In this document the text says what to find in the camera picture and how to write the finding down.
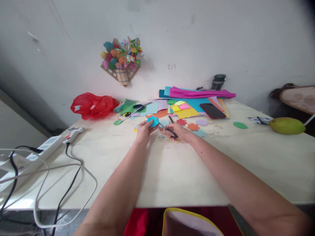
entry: phone screen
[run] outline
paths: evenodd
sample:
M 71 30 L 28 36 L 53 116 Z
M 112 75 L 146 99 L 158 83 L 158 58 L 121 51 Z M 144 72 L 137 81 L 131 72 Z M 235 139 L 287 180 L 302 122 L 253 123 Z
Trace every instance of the phone screen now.
M 200 106 L 212 119 L 226 118 L 226 115 L 224 115 L 224 113 L 216 108 L 216 106 L 212 103 L 202 103 Z

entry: craft bouquet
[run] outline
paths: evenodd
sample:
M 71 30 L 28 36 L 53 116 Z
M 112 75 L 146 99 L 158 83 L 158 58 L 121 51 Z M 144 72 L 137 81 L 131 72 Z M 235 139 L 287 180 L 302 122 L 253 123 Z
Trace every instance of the craft bouquet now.
M 110 70 L 115 70 L 118 81 L 121 85 L 128 85 L 127 68 L 136 70 L 136 65 L 140 65 L 140 57 L 142 57 L 142 48 L 140 47 L 140 39 L 136 38 L 125 40 L 122 43 L 105 42 L 104 47 L 107 52 L 102 52 L 101 57 L 104 59 L 103 66 Z

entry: tabletop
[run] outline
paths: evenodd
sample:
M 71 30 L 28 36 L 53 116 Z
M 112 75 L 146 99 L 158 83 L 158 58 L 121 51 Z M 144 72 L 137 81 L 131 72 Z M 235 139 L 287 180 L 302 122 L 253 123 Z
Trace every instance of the tabletop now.
M 313 203 L 315 196 L 315 139 L 305 133 L 282 135 L 267 125 L 255 124 L 248 117 L 268 117 L 233 99 L 225 99 L 231 119 L 186 118 L 209 122 L 201 127 L 211 145 L 233 158 L 292 203 Z M 118 114 L 98 120 L 79 120 L 73 127 L 85 127 L 70 146 L 70 154 L 84 160 L 85 167 L 97 178 L 98 187 L 87 204 L 90 208 L 97 194 L 124 158 L 136 133 L 134 128 L 145 117 L 128 119 L 113 125 Z M 160 120 L 169 120 L 168 116 Z M 233 125 L 239 121 L 248 129 Z M 60 146 L 48 159 L 50 167 L 76 163 Z M 142 188 L 137 207 L 219 206 L 229 204 L 227 196 L 195 151 L 186 143 L 172 142 L 159 130 L 151 135 Z M 78 167 L 49 172 L 39 201 L 40 209 L 56 209 Z M 11 197 L 8 209 L 32 209 L 44 174 L 33 175 Z M 78 175 L 63 209 L 79 209 L 94 188 L 87 173 Z

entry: plastic bag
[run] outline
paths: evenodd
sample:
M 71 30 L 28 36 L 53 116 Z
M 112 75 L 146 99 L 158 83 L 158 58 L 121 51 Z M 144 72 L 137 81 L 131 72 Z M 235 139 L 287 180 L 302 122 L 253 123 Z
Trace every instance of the plastic bag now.
M 119 101 L 110 96 L 101 97 L 87 92 L 73 100 L 71 110 L 74 113 L 81 114 L 83 120 L 88 120 L 106 117 L 118 105 Z M 75 106 L 80 106 L 79 110 L 75 111 Z

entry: extension cord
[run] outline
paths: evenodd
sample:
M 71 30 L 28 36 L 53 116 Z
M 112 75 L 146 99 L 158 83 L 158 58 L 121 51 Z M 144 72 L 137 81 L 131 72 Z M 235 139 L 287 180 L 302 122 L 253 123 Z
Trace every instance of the extension cord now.
M 57 148 L 62 144 L 62 142 L 65 140 L 66 138 L 59 135 L 59 136 L 55 136 L 55 137 L 51 137 L 49 138 L 46 142 L 44 142 L 40 147 L 38 147 L 38 149 L 42 149 L 43 151 L 39 154 L 40 158 L 42 160 L 47 160 L 54 151 L 57 150 Z M 42 164 L 43 162 L 35 155 L 35 154 L 31 154 L 28 157 L 26 157 L 26 159 L 28 159 L 30 162 L 30 164 L 28 166 L 26 166 L 23 170 L 19 171 L 19 175 L 20 174 L 26 174 L 26 173 L 31 173 L 34 172 L 35 170 L 37 170 Z M 14 172 L 8 172 L 6 175 L 4 175 L 0 181 L 14 177 L 15 173 Z M 16 187 L 15 187 L 15 191 L 19 189 L 19 187 L 25 182 L 27 181 L 27 179 L 30 177 L 30 175 L 21 177 L 18 179 L 17 183 L 16 183 Z M 10 193 L 11 189 L 12 189 L 12 185 L 13 185 L 13 180 L 12 181 L 8 181 L 6 183 L 0 184 L 0 195 L 1 196 L 6 196 Z

